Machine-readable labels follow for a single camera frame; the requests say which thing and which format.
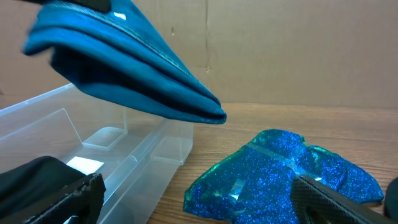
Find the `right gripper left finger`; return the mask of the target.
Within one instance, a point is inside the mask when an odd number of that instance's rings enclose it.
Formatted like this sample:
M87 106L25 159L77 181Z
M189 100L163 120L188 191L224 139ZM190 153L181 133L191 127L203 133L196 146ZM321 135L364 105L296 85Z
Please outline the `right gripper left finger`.
M1 224L96 224L105 191L103 176L93 173L2 218Z

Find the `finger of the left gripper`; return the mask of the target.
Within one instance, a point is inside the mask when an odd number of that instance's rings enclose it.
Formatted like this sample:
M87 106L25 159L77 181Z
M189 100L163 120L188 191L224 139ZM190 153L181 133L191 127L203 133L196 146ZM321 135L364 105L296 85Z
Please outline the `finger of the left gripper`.
M40 4L45 8L70 9L73 11L94 11L107 13L111 11L110 0L20 0Z

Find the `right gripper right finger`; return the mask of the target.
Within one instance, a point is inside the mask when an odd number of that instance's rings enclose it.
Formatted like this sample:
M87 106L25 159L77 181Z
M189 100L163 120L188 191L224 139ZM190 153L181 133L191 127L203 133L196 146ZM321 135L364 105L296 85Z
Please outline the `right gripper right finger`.
M306 175L295 177L290 199L304 224L397 224Z

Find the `blue denim jeans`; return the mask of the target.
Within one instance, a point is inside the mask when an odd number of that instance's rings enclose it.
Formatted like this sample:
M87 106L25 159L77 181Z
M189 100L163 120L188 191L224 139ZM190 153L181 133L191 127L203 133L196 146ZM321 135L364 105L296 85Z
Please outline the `blue denim jeans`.
M52 68L80 91L168 119L223 124L227 115L130 0L111 11L41 5L23 53L52 49Z

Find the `black garment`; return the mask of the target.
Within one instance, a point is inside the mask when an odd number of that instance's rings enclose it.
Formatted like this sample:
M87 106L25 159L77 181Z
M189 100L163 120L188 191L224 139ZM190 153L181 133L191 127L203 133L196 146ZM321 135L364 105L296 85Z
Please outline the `black garment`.
M1 218L72 184L86 175L44 156L1 174Z
M386 189L384 215L398 221L398 178L395 178Z

